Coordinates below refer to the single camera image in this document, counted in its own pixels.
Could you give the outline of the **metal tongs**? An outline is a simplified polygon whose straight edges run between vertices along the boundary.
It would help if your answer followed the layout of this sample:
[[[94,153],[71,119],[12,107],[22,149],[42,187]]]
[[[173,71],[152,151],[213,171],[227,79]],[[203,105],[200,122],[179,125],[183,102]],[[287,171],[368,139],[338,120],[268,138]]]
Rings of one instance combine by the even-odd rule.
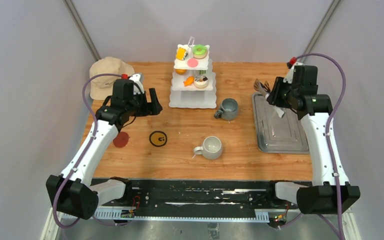
[[[256,79],[254,81],[253,88],[256,91],[260,92],[264,96],[266,102],[268,102],[271,89],[267,81],[265,83],[262,83],[259,79]],[[280,107],[275,105],[271,105],[271,107],[273,107],[274,112],[278,115],[279,118],[282,118],[284,116],[285,112]]]

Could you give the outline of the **orange cupcake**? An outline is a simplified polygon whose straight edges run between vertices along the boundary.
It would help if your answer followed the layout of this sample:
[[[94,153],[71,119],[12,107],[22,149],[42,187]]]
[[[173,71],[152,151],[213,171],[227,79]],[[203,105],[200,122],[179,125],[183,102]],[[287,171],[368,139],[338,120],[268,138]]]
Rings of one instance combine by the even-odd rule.
[[[178,69],[178,68],[175,68],[174,71],[175,71],[178,75],[184,75],[188,70],[187,70],[187,69]]]

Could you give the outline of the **orange fish-shaped pastry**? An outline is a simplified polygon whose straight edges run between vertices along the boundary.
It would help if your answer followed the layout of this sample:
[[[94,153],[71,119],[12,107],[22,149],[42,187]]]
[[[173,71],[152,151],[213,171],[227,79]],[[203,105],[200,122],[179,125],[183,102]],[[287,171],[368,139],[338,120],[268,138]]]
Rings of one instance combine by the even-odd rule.
[[[189,76],[189,77],[187,77],[186,80],[183,82],[183,85],[184,85],[185,87],[187,87],[187,86],[191,86],[191,85],[194,84],[194,81],[195,81],[195,77],[194,77],[194,76]]]

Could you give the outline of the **white chocolate donut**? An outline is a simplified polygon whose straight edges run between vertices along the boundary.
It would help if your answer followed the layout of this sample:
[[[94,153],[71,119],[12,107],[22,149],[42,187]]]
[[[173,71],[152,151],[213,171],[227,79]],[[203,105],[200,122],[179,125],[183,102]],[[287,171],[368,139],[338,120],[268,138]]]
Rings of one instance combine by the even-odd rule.
[[[204,89],[208,86],[209,79],[207,76],[201,74],[194,78],[193,85],[198,89]]]

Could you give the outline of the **pink round macaron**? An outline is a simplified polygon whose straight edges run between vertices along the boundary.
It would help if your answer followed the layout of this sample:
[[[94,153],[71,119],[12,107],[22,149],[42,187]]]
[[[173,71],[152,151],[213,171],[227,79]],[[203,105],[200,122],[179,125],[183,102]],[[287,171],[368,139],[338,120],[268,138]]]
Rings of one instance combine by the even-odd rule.
[[[196,58],[190,58],[188,61],[187,61],[187,65],[188,67],[190,68],[195,68],[197,67],[199,64],[199,61],[196,59]]]

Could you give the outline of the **yellow cake slice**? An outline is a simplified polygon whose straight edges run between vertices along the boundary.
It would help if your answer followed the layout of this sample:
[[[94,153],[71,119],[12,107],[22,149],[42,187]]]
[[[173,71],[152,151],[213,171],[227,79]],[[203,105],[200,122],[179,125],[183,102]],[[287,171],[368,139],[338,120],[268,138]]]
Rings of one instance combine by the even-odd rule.
[[[183,47],[179,47],[176,51],[175,58],[180,61],[184,61],[189,55],[189,50]]]

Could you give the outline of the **green frosted donut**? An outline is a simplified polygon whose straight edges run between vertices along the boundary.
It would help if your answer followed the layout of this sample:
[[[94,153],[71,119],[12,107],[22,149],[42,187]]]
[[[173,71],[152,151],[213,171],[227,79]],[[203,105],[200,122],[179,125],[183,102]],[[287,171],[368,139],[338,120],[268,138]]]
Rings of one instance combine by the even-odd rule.
[[[196,44],[192,47],[192,55],[195,59],[204,59],[208,52],[209,49],[206,45]]]

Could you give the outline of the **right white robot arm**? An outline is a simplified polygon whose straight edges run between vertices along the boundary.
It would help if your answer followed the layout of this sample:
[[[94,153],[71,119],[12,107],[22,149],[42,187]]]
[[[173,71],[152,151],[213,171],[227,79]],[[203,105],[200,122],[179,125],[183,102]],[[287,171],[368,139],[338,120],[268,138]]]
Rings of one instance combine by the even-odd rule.
[[[318,68],[295,63],[286,77],[277,77],[267,102],[290,109],[297,115],[306,135],[312,161],[312,185],[275,181],[265,195],[274,209],[286,201],[298,206],[302,214],[343,214],[361,196],[351,185],[342,166],[333,127],[333,105],[326,94],[318,93]]]

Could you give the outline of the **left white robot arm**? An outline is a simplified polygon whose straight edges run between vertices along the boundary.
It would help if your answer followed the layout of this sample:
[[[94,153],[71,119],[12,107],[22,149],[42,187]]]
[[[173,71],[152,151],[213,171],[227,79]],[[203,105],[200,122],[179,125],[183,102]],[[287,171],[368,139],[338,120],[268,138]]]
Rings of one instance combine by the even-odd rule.
[[[130,180],[111,177],[93,185],[93,176],[107,148],[122,128],[130,124],[131,117],[156,116],[162,110],[155,88],[144,91],[137,81],[116,80],[112,94],[92,114],[94,122],[88,137],[73,160],[59,175],[50,175],[46,181],[53,216],[64,213],[88,220],[99,206],[108,202],[129,206],[133,201]]]

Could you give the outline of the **black yellow smiley coaster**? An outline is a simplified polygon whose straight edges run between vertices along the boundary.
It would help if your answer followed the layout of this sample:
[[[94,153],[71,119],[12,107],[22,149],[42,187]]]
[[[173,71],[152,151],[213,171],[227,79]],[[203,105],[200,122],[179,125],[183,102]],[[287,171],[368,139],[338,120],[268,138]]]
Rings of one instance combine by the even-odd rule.
[[[163,131],[156,130],[149,135],[149,142],[154,147],[163,147],[167,144],[167,141],[168,136]]]

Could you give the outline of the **metal serving tray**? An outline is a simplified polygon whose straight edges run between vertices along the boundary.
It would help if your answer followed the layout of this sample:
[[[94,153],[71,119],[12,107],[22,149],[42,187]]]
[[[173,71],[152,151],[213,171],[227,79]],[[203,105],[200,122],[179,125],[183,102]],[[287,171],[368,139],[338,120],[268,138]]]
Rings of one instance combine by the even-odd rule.
[[[295,113],[283,108],[283,115],[279,117],[275,107],[259,92],[255,92],[251,100],[257,145],[262,152],[301,155],[310,153],[305,131]]]

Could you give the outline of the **red round coaster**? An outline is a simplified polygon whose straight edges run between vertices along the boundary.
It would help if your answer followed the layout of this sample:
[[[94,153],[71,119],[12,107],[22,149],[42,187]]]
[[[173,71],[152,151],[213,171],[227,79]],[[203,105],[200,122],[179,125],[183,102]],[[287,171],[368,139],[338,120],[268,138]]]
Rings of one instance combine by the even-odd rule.
[[[113,139],[112,143],[116,148],[123,148],[129,142],[130,136],[127,132],[121,131]]]

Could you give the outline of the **white three-tier dessert stand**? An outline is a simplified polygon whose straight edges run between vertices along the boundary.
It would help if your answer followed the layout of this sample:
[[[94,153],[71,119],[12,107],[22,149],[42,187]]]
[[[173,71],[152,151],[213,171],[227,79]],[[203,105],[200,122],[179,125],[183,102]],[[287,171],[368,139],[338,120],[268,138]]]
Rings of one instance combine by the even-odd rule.
[[[169,96],[169,107],[171,108],[183,108],[183,109],[214,109],[217,104],[217,88],[216,88],[216,74],[213,72],[213,62],[210,59],[210,46],[208,47],[208,54],[203,59],[197,59],[197,67],[188,67],[187,61],[193,57],[192,47],[194,45],[201,45],[195,43],[195,38],[191,36],[186,44],[177,45],[188,49],[188,56],[185,60],[174,59],[173,73],[171,79],[171,88]],[[179,75],[174,69],[184,69],[187,72],[183,75]],[[206,88],[199,89],[194,85],[184,86],[183,82],[190,76],[199,76],[199,70],[206,70],[203,74],[208,77],[208,86]]]

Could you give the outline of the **dark grey ceramic mug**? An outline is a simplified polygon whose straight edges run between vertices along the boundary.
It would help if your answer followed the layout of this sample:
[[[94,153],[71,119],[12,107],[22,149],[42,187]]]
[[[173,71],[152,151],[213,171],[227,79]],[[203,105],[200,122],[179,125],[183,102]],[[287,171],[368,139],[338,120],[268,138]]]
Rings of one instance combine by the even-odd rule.
[[[214,113],[213,117],[215,119],[223,119],[226,121],[234,120],[239,113],[239,105],[237,101],[233,98],[224,99],[218,110]]]

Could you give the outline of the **white ceramic mug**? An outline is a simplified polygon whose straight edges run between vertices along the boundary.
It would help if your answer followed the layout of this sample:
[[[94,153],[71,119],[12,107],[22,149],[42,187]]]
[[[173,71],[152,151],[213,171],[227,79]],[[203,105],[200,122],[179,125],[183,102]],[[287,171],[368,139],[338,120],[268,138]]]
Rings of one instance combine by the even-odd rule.
[[[205,159],[216,160],[223,152],[223,144],[216,136],[208,136],[204,139],[201,146],[193,149],[195,155],[202,155]]]

